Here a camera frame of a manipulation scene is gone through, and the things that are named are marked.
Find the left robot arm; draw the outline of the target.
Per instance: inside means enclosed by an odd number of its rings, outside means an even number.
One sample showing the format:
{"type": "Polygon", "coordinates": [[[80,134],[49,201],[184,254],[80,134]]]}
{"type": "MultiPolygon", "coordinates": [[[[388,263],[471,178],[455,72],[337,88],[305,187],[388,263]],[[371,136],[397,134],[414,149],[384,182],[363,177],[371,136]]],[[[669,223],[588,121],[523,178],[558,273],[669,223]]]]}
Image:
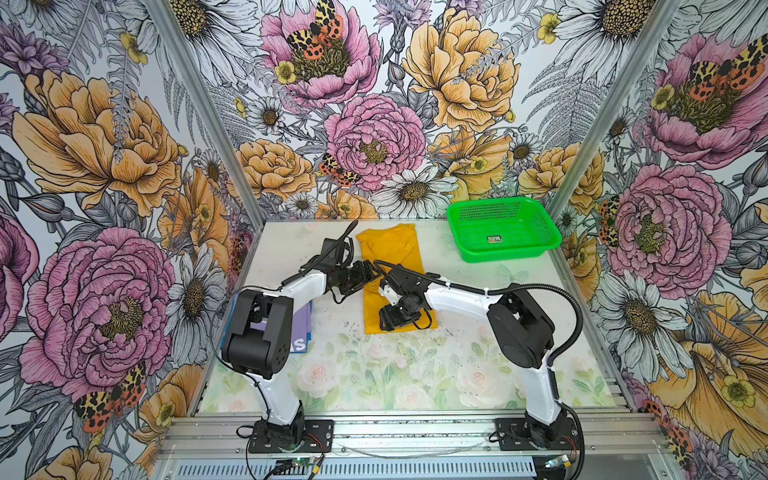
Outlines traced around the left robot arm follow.
{"type": "Polygon", "coordinates": [[[341,303],[377,278],[370,262],[354,258],[351,234],[357,224],[354,220],[338,238],[325,239],[320,253],[279,287],[243,286],[230,300],[220,360],[257,387],[265,407],[254,424],[251,448],[296,451],[311,437],[303,405],[281,371],[297,312],[327,293],[341,303]]]}

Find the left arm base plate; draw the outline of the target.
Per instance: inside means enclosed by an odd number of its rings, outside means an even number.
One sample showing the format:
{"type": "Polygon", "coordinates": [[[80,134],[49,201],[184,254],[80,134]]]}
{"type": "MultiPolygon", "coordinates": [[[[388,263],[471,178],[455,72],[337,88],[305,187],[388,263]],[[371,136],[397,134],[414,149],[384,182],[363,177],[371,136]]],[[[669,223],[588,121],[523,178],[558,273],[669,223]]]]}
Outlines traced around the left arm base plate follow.
{"type": "Polygon", "coordinates": [[[247,436],[246,450],[249,454],[330,453],[334,428],[330,419],[297,420],[281,426],[259,420],[247,436]]]}

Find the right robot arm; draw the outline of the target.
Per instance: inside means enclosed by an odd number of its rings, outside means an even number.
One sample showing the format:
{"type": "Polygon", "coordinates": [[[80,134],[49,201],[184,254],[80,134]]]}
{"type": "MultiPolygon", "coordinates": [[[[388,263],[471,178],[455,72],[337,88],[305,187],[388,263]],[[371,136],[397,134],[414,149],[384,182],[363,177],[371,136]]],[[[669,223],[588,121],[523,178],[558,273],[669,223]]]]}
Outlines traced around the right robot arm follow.
{"type": "Polygon", "coordinates": [[[555,325],[525,285],[494,293],[384,261],[376,261],[374,269],[381,274],[378,290],[386,299],[379,310],[383,331],[416,326],[422,314],[434,311],[487,320],[501,353],[521,370],[526,411],[519,434],[544,449],[570,431],[551,372],[555,325]]]}

